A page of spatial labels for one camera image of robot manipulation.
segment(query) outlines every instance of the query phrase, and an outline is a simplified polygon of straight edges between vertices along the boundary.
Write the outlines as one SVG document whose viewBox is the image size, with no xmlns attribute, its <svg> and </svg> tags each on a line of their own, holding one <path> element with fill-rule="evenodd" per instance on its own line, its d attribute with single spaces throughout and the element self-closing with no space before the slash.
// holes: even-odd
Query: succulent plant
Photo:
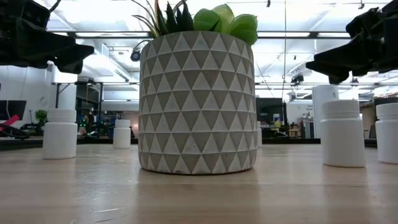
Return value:
<svg viewBox="0 0 398 224">
<path fill-rule="evenodd" d="M 159 7 L 159 0 L 155 0 L 155 9 L 146 0 L 150 10 L 137 0 L 132 1 L 144 8 L 150 16 L 150 20 L 139 15 L 134 17 L 142 21 L 155 38 L 174 32 L 205 30 L 233 35 L 249 45 L 257 41 L 257 17 L 250 14 L 235 17 L 227 4 L 217 6 L 212 10 L 201 9 L 192 19 L 186 0 L 181 0 L 173 9 L 167 3 L 165 11 L 167 18 L 165 19 Z"/>
</svg>

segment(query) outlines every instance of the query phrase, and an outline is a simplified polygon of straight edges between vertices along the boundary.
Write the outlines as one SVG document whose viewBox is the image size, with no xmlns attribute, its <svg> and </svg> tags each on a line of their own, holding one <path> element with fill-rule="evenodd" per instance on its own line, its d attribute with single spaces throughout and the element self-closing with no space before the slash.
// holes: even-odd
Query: white plastic bottle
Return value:
<svg viewBox="0 0 398 224">
<path fill-rule="evenodd" d="M 131 147 L 130 121 L 117 119 L 113 131 L 113 148 L 129 149 Z"/>
<path fill-rule="evenodd" d="M 338 167 L 366 165 L 363 122 L 356 100 L 333 100 L 322 105 L 320 121 L 323 163 Z"/>
<path fill-rule="evenodd" d="M 398 103 L 376 106 L 377 153 L 379 161 L 398 164 Z"/>
<path fill-rule="evenodd" d="M 49 109 L 44 126 L 43 158 L 69 159 L 76 156 L 75 110 Z"/>
</svg>

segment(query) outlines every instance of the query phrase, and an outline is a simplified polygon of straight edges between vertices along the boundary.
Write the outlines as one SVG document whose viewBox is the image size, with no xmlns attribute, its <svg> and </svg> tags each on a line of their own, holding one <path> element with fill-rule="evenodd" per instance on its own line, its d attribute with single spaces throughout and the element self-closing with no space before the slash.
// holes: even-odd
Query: red object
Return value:
<svg viewBox="0 0 398 224">
<path fill-rule="evenodd" d="M 17 122 L 18 120 L 19 120 L 19 116 L 18 115 L 14 115 L 8 121 L 4 122 L 3 124 L 11 126 L 12 124 Z"/>
</svg>

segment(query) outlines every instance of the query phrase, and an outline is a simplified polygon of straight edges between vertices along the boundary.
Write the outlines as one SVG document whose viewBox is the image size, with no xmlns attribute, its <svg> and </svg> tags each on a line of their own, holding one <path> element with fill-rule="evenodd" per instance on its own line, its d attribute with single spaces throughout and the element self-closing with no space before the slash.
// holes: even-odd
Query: wooden tabletop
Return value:
<svg viewBox="0 0 398 224">
<path fill-rule="evenodd" d="M 319 145 L 269 145 L 254 169 L 167 175 L 140 169 L 137 146 L 0 152 L 0 223 L 398 223 L 398 166 L 367 149 L 365 169 L 322 165 Z"/>
</svg>

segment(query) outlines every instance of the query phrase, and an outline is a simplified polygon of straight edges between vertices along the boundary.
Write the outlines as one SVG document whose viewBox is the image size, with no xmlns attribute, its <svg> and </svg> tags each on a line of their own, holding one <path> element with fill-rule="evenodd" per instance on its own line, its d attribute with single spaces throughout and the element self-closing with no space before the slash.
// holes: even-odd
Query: geometric triangle pattern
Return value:
<svg viewBox="0 0 398 224">
<path fill-rule="evenodd" d="M 142 50 L 139 162 L 173 174 L 250 169 L 257 155 L 253 53 L 228 34 L 165 35 Z"/>
</svg>

